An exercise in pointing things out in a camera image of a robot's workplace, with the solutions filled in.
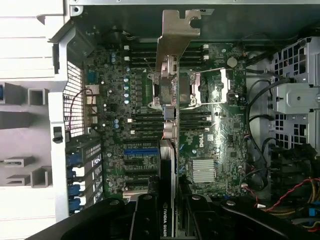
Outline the silver chipset heatsink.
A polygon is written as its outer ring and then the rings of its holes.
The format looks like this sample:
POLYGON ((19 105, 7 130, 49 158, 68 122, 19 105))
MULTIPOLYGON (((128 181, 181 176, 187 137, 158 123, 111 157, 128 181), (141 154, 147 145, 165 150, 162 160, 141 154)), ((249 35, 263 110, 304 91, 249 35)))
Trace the silver chipset heatsink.
POLYGON ((194 183, 210 183, 217 174, 213 159, 194 159, 192 161, 192 180, 194 183))

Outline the blue expansion slot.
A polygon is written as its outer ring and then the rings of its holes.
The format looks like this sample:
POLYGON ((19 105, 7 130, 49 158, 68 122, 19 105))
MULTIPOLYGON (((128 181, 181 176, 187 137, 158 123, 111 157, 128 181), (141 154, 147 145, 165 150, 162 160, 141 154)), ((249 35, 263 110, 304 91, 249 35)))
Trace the blue expansion slot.
POLYGON ((126 148, 123 151, 125 156, 153 156, 158 155, 159 150, 157 148, 126 148))

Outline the green motherboard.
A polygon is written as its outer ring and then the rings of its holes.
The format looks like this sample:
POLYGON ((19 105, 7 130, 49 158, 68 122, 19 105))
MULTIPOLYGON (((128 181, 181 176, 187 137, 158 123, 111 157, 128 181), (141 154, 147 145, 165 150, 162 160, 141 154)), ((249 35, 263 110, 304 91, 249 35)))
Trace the green motherboard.
MULTIPOLYGON (((128 199, 148 188, 149 176, 160 167, 159 143, 163 137, 163 109, 147 107, 152 99, 157 45, 108 44, 95 49, 84 62, 87 87, 87 118, 103 145, 103 191, 107 197, 128 199), (158 155, 124 155, 125 149, 157 148, 158 155)), ((178 174, 186 176, 191 190, 210 197, 241 194, 240 180, 246 171, 244 138, 245 53, 230 43, 192 42, 180 58, 180 72, 195 73, 226 68, 230 80, 227 102, 214 104, 212 91, 220 72, 200 75, 200 99, 193 109, 180 107, 178 174), (227 59, 235 57, 231 68, 227 59), (214 182, 194 183, 193 160, 214 160, 214 182)))

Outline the black power connector bundle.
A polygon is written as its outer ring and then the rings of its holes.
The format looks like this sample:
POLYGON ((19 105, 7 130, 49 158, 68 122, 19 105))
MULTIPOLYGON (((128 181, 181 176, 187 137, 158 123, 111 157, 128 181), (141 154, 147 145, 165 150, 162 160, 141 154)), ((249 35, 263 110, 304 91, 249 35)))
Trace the black power connector bundle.
POLYGON ((295 185, 308 178, 320 178, 320 157, 308 143, 285 149, 269 147, 270 195, 277 200, 295 185))

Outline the CPU socket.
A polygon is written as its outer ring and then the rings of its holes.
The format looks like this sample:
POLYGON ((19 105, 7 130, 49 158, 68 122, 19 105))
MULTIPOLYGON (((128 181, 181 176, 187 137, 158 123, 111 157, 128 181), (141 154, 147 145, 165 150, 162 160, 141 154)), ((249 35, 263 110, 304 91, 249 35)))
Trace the CPU socket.
MULTIPOLYGON (((151 100, 147 101, 147 107, 161 110, 162 105, 170 105, 175 102, 173 94, 173 77, 161 77, 160 73, 149 73, 147 78, 152 82, 151 100)), ((199 91, 200 75, 191 70, 182 70, 179 73, 179 104, 181 109, 194 109, 201 103, 199 91)))

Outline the metal socket cover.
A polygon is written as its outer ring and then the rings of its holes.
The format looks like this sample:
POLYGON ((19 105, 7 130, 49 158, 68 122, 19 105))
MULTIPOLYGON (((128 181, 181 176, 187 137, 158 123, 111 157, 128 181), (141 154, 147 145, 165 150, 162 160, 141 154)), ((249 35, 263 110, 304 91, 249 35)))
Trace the metal socket cover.
POLYGON ((230 90, 230 80, 227 77, 227 69, 224 67, 203 70, 196 72, 197 76, 203 75, 205 73, 213 73, 213 72, 220 72, 220 80, 217 82, 217 86, 215 90, 212 91, 212 94, 215 98, 219 98, 219 100, 214 101, 214 104, 224 104, 227 102, 227 95, 230 90))

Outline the perforated metal disk cage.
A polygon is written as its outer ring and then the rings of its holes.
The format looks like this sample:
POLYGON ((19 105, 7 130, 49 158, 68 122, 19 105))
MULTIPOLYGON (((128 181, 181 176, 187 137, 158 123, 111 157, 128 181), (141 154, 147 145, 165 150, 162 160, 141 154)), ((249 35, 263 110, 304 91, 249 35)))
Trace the perforated metal disk cage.
POLYGON ((306 37, 274 55, 270 69, 292 83, 275 88, 275 137, 291 149, 310 144, 320 153, 320 37, 306 37))

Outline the grey parts rack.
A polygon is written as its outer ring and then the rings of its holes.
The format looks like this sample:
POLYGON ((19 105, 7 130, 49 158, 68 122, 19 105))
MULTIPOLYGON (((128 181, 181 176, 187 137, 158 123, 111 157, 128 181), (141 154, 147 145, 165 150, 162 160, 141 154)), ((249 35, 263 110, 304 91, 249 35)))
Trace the grey parts rack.
POLYGON ((52 183, 49 81, 0 81, 0 187, 52 183))

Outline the open black PC case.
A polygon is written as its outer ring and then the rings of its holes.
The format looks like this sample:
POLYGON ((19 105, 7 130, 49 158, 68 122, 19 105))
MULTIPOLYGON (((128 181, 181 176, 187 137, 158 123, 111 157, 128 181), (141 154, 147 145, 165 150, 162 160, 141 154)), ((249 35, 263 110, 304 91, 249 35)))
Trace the open black PC case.
MULTIPOLYGON (((210 202, 242 199, 252 207, 301 227, 320 240, 320 177, 306 178, 277 200, 271 199, 269 147, 275 137, 276 87, 293 82, 271 70, 274 55, 304 38, 320 37, 320 0, 67 0, 67 22, 50 38, 58 88, 49 94, 51 159, 60 222, 98 202, 116 198, 104 194, 104 154, 101 136, 87 116, 88 88, 84 63, 99 47, 155 43, 162 35, 163 11, 198 11, 190 25, 200 35, 189 43, 232 44, 244 51, 245 125, 247 136, 241 193, 228 197, 202 195, 210 202)), ((160 162, 158 190, 160 193, 160 162)), ((176 236, 163 237, 157 195, 160 240, 196 240, 184 227, 184 205, 176 191, 176 236)))

